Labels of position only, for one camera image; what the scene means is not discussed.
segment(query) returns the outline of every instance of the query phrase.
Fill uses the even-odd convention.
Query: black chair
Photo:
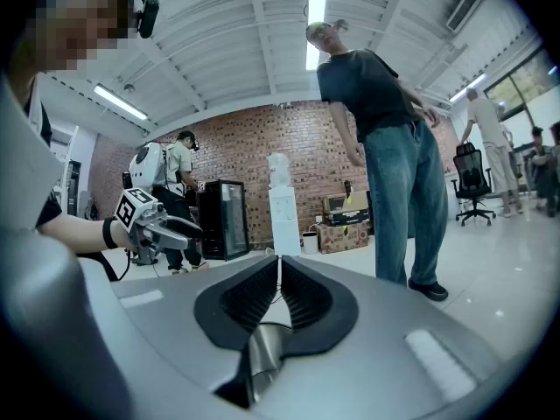
[[[458,171],[459,186],[457,189],[457,180],[453,179],[453,187],[455,188],[455,195],[462,200],[472,201],[472,210],[467,210],[465,212],[459,213],[455,220],[458,221],[460,217],[463,217],[461,221],[461,227],[465,226],[465,221],[469,218],[481,216],[488,220],[488,226],[492,225],[490,218],[487,216],[491,214],[493,218],[496,217],[496,213],[492,210],[481,210],[477,208],[480,203],[480,199],[485,195],[492,192],[492,180],[490,178],[490,168],[486,169],[488,173],[488,182],[484,178],[484,172],[482,171],[482,156],[479,150],[474,149],[472,143],[461,144],[457,147],[457,156],[453,158],[453,163]]]

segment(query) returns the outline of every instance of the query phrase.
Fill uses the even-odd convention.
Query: hand
[[[433,108],[427,108],[423,110],[423,114],[426,116],[426,118],[428,120],[431,121],[432,128],[436,128],[439,125],[439,122],[441,121],[441,118],[439,117],[438,112],[436,112]]]
[[[118,220],[111,222],[111,238],[119,248],[125,248],[132,252],[137,251],[136,246],[130,242],[129,233]]]
[[[346,145],[346,155],[352,165],[366,166],[366,158],[364,157],[364,153],[358,145],[358,142],[351,142]]]

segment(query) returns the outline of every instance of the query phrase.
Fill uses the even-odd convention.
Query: khaki pants
[[[497,193],[517,190],[517,179],[509,163],[507,146],[485,145],[486,158],[492,173],[493,188]]]

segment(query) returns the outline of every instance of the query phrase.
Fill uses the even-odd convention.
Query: person
[[[543,129],[535,126],[531,135],[535,148],[528,154],[531,161],[531,178],[536,187],[536,197],[546,200],[546,212],[550,218],[554,218],[556,211],[560,211],[560,194],[557,204],[554,201],[555,194],[559,190],[557,176],[557,159],[552,156],[552,148],[543,145]]]
[[[447,224],[444,168],[436,139],[423,119],[435,123],[437,114],[407,90],[398,74],[374,52],[349,50],[329,24],[310,24],[305,36],[330,55],[317,69],[318,84],[348,159],[352,165],[367,164],[374,209],[375,274],[406,286],[404,256],[412,201],[416,256],[409,287],[431,300],[445,300],[447,290],[436,277]],[[350,134],[345,107],[355,117],[357,138]]]
[[[37,8],[15,42],[6,76],[31,127],[47,144],[53,135],[45,107],[40,101],[37,75],[76,69],[77,61],[99,48],[115,46],[127,38],[134,23],[131,0],[49,0]],[[100,261],[109,279],[116,279],[101,251],[114,247],[134,249],[126,230],[111,222],[108,236],[104,221],[84,220],[62,213],[51,196],[37,221],[37,230],[66,244],[74,253]]]
[[[152,196],[164,204],[165,211],[171,216],[177,216],[184,220],[193,222],[189,205],[184,196],[183,185],[190,186],[195,191],[198,183],[194,180],[192,149],[195,147],[194,134],[190,130],[184,130],[177,136],[175,143],[167,146],[165,167],[156,178],[156,183],[151,192]],[[185,225],[176,220],[167,221],[167,227],[188,236]],[[168,269],[173,274],[185,271],[183,268],[183,256],[180,250],[169,249],[165,251]],[[188,248],[182,251],[185,259],[191,264],[192,270],[205,270],[208,263],[196,249],[196,241],[189,241]]]
[[[469,100],[468,124],[459,144],[463,144],[466,141],[471,135],[473,125],[477,123],[482,135],[482,143],[486,151],[488,165],[492,171],[493,187],[501,196],[504,205],[500,215],[505,218],[511,216],[508,192],[514,195],[517,213],[522,214],[523,205],[519,199],[517,179],[509,162],[511,146],[509,146],[508,140],[502,134],[500,127],[499,118],[503,115],[504,108],[500,104],[486,98],[479,98],[479,94],[474,88],[466,90],[466,97]]]
[[[517,160],[515,159],[515,153],[514,153],[514,135],[512,134],[511,130],[508,129],[508,126],[506,126],[504,124],[504,120],[502,118],[503,116],[503,109],[500,110],[500,112],[498,113],[498,118],[500,120],[500,128],[501,128],[501,133],[504,135],[504,137],[507,140],[507,144],[509,145],[509,166],[511,166],[511,170],[512,172],[514,172],[514,176],[516,179],[521,177],[521,174],[518,172],[517,170]],[[514,199],[514,195],[511,192],[507,192],[507,196],[509,199],[509,203],[510,204],[514,204],[515,203],[515,199]]]

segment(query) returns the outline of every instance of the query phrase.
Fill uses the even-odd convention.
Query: ceiling light
[[[96,92],[99,96],[102,96],[106,100],[109,100],[119,108],[126,110],[133,116],[140,118],[140,120],[145,120],[146,118],[148,118],[148,116],[144,112],[140,112],[137,108],[131,106],[125,100],[119,98],[113,92],[107,90],[104,86],[98,84],[97,86],[95,86],[94,92]]]
[[[456,100],[458,100],[461,96],[463,96],[466,93],[466,90],[468,88],[474,88],[477,84],[481,83],[483,80],[485,80],[487,78],[486,74],[483,73],[481,76],[479,76],[476,80],[474,80],[473,82],[471,82],[468,86],[466,86],[463,90],[461,90],[460,92],[458,92],[457,94],[455,94],[454,96],[452,96],[449,101],[450,102],[455,102]]]
[[[308,0],[307,2],[307,24],[325,21],[326,0]],[[317,70],[319,65],[319,50],[307,42],[307,56],[305,59],[305,69],[308,71]]]

